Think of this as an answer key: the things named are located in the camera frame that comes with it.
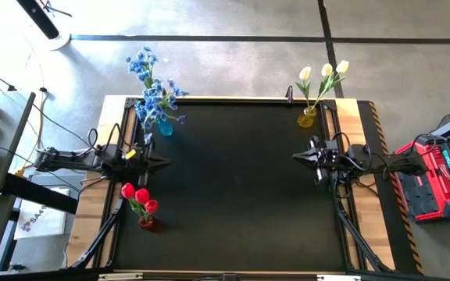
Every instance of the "glass vase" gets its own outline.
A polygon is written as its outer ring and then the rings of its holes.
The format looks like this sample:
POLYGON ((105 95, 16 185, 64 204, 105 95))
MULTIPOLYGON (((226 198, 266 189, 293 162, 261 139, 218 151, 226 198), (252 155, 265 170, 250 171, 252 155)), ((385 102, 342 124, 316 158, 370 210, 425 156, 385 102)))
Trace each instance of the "glass vase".
POLYGON ((317 116, 317 109, 313 106, 309 108, 305 108, 303 112, 298 117, 298 125, 301 128, 310 128, 313 125, 313 121, 315 121, 317 116))
POLYGON ((173 133, 173 125, 171 125, 170 120, 166 118, 166 120, 161 120, 160 118, 158 118, 155 123, 157 124, 157 127, 159 129, 159 132, 165 136, 171 136, 171 134, 173 133))

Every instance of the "gray floor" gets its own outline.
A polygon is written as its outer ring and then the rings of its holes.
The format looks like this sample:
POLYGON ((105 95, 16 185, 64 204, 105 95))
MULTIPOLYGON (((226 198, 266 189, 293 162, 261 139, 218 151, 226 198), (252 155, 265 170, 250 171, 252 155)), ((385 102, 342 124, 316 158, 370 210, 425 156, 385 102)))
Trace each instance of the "gray floor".
MULTIPOLYGON (((450 38, 450 0, 324 2, 333 37, 450 38)), ((53 17, 73 34, 323 36, 317 0, 52 4, 73 14, 53 17)), ((18 7, 5 7, 0 19, 24 18, 18 7)), ((44 84, 50 91, 45 112, 82 136, 96 126, 106 94, 141 92, 123 59, 146 43, 161 58, 157 75, 175 78, 194 95, 282 96, 303 66, 316 77, 327 62, 324 43, 74 40, 48 52, 28 30, 25 21, 0 20, 0 76, 23 91, 44 84)), ((334 44, 334 52, 350 61, 345 97, 376 103, 390 149, 431 131, 450 113, 450 44, 334 44)), ((33 142, 26 135, 19 152, 27 154, 33 142)), ((82 147, 48 122, 44 142, 82 147)), ((426 274, 450 277, 450 222, 415 226, 414 233, 426 274)))

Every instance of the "hazard stripe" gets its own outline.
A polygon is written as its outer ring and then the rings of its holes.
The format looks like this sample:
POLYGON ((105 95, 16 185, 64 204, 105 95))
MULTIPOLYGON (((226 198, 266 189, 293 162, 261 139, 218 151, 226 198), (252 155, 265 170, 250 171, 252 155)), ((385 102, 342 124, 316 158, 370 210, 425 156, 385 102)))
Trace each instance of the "hazard stripe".
MULTIPOLYGON (((383 134, 383 130, 381 129, 380 119, 378 118, 378 113, 376 110, 376 106, 373 102, 369 102, 371 112, 373 113, 374 122, 376 123, 378 136, 380 138, 381 147, 383 148, 384 153, 388 153, 387 143, 383 134)), ((404 222, 405 232, 407 233, 407 238, 409 239, 409 246, 411 247, 412 257, 416 261, 416 269, 421 275, 423 273, 423 267, 421 266, 420 255, 418 254, 418 249, 416 248, 416 242, 414 241, 413 232, 411 230, 411 226, 409 225, 409 219, 407 218, 407 211, 405 210, 405 204, 402 199, 402 192, 398 185, 399 181, 395 175, 391 176, 391 183, 394 187, 395 196, 397 197, 398 209, 402 213, 402 221, 404 222)))

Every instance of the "wooden platform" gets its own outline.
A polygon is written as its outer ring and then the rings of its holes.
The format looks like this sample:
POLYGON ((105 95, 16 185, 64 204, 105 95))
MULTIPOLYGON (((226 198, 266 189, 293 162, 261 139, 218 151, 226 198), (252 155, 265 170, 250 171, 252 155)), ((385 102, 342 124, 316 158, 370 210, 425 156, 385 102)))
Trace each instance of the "wooden platform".
MULTIPOLYGON (((102 144, 107 141, 107 137, 114 123, 121 123, 123 118, 124 102, 128 97, 137 96, 105 96, 102 114, 98 123, 98 143, 102 144)), ((346 132, 353 144, 365 144, 363 127, 360 120, 359 108, 355 99, 336 99, 337 115, 341 131, 346 132)), ((134 111, 131 111, 129 118, 133 122, 129 122, 131 126, 134 124, 134 111)), ((330 114, 327 112, 328 122, 332 124, 330 114)), ((117 140, 117 133, 114 133, 113 141, 117 140)), ((131 136, 126 135, 125 139, 129 140, 131 136)), ((87 178, 97 177, 97 174, 88 173, 87 178)), ((361 182, 371 184, 372 176, 361 177, 361 182)), ((90 242, 97 234, 102 221, 102 211, 104 208, 105 197, 107 193, 108 182, 102 182, 89 187, 85 190, 80 198, 77 208, 76 218, 74 220, 72 232, 70 234, 69 246, 67 248, 68 265, 74 263, 81 254, 87 249, 90 242)), ((115 197, 118 197, 120 187, 116 187, 115 197)), ((359 226, 363 237, 373 248, 374 252, 380 257, 381 261, 390 268, 394 268, 394 262, 391 255, 390 244, 388 242, 387 230, 384 224, 383 214, 381 212, 380 200, 371 190, 362 187, 354 187, 355 207, 359 219, 359 226)), ((112 232, 105 239, 103 247, 101 265, 105 265, 108 260, 110 244, 112 242, 112 232)), ((358 268, 358 256, 355 241, 347 232, 349 252, 352 264, 358 268)))

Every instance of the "black mat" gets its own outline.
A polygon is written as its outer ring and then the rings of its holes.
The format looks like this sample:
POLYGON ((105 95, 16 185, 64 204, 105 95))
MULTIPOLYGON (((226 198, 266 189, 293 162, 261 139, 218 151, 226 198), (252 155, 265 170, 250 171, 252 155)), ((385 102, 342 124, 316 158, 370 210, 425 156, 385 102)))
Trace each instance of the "black mat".
POLYGON ((159 233, 129 209, 115 269, 342 271, 330 196, 291 155, 322 135, 296 124, 301 107, 181 105, 171 137, 155 152, 172 164, 151 178, 159 233))

